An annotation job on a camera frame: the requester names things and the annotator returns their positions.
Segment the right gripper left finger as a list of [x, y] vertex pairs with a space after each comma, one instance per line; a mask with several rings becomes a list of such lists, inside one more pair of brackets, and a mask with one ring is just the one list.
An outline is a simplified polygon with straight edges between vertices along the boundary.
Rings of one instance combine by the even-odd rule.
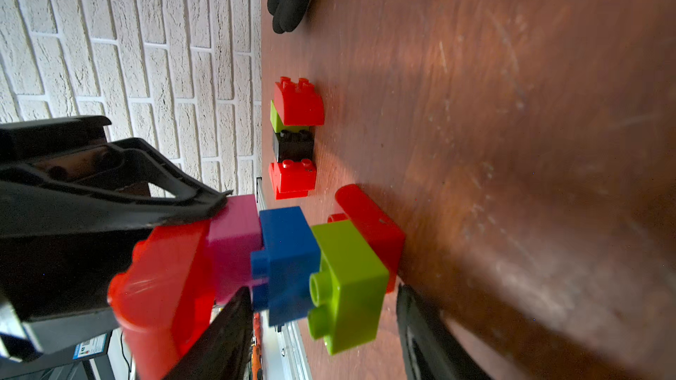
[[253, 339], [250, 289], [240, 288], [167, 379], [242, 379]]

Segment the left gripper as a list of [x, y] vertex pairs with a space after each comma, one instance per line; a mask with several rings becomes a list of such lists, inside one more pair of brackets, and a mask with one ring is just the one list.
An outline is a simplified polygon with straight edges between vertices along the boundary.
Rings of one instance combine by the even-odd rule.
[[1, 235], [20, 238], [1, 241], [5, 360], [116, 329], [108, 286], [148, 229], [209, 220], [228, 202], [140, 138], [106, 144], [111, 124], [83, 115], [1, 125]]

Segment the small red lego brick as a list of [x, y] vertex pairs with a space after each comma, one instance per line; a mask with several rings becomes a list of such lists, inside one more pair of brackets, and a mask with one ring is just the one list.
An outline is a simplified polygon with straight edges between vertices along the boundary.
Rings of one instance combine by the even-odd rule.
[[311, 159], [273, 162], [269, 165], [269, 175], [278, 201], [307, 197], [316, 187], [317, 168]]

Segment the black lego brick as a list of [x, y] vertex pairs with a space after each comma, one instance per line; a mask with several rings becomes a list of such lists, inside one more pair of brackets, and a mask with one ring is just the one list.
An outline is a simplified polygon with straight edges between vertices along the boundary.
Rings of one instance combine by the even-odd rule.
[[313, 160], [314, 138], [313, 133], [303, 129], [299, 132], [282, 130], [273, 134], [273, 150], [278, 163], [285, 160], [294, 162], [303, 159]]

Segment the pink lego brick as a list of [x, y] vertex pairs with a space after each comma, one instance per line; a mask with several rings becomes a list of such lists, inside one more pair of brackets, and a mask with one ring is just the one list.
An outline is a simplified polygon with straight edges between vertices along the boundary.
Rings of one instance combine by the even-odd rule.
[[217, 305], [226, 305], [242, 287], [265, 282], [253, 279], [250, 254], [262, 250], [262, 230], [255, 195], [230, 196], [211, 220], [208, 251], [215, 279]]

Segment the blue lego brick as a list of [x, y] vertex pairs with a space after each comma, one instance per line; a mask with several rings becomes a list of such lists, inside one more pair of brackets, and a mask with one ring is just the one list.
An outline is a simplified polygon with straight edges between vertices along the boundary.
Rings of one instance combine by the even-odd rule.
[[270, 327], [305, 318], [313, 309], [309, 278], [319, 271], [320, 248], [298, 206], [259, 213], [263, 248], [251, 253], [255, 312], [267, 311]]

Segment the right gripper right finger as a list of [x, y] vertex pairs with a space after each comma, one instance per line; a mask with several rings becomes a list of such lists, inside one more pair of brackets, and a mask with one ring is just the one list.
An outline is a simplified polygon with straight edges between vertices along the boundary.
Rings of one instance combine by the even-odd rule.
[[447, 330], [438, 309], [408, 285], [397, 292], [396, 317], [408, 379], [488, 379]]

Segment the green lego brick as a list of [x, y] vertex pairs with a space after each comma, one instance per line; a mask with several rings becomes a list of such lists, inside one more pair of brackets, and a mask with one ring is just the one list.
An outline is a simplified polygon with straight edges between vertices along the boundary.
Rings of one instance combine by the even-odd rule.
[[352, 222], [319, 224], [312, 232], [320, 268], [309, 278], [308, 332], [337, 355], [376, 339], [389, 272]]
[[270, 102], [270, 122], [273, 128], [273, 131], [277, 134], [281, 134], [283, 131], [289, 131], [292, 133], [299, 133], [303, 130], [309, 131], [308, 126], [289, 126], [284, 125], [281, 116], [278, 114], [278, 111], [275, 107], [275, 102]]

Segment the red lego brick front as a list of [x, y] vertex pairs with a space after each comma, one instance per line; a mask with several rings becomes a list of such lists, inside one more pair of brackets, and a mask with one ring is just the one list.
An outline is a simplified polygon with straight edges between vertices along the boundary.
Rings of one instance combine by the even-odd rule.
[[394, 291], [406, 234], [376, 202], [356, 184], [334, 194], [334, 213], [329, 223], [351, 221], [389, 272], [387, 294]]

